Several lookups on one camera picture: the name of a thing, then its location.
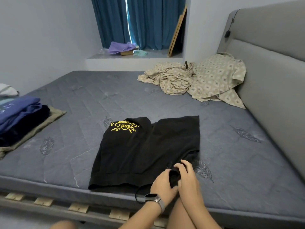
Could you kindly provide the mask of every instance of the blue folded shirt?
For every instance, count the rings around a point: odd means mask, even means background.
[[[40,98],[22,96],[0,107],[0,133],[16,125],[23,117],[42,108]]]

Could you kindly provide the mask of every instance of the knee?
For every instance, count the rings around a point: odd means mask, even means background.
[[[77,229],[77,226],[75,223],[65,220],[55,223],[52,227],[50,227],[50,229]]]

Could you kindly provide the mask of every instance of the leg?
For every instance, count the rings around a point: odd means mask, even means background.
[[[68,220],[55,223],[50,229],[77,229],[77,226]]]
[[[180,198],[178,198],[170,213],[167,229],[196,229]]]

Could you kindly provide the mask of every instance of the quilted mattress cover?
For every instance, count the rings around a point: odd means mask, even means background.
[[[0,161],[0,189],[139,209],[133,194],[87,189],[103,133],[111,121],[125,118],[199,115],[195,169],[216,220],[305,228],[305,184],[249,111],[187,93],[167,95],[137,81],[139,74],[75,71],[29,93],[67,114]]]

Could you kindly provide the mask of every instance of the crumpled sheet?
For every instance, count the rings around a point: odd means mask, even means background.
[[[246,66],[229,53],[219,53],[201,63],[158,63],[154,69],[139,75],[143,83],[159,85],[166,94],[180,95],[188,92],[201,102],[214,100],[245,109],[234,87],[244,81]]]

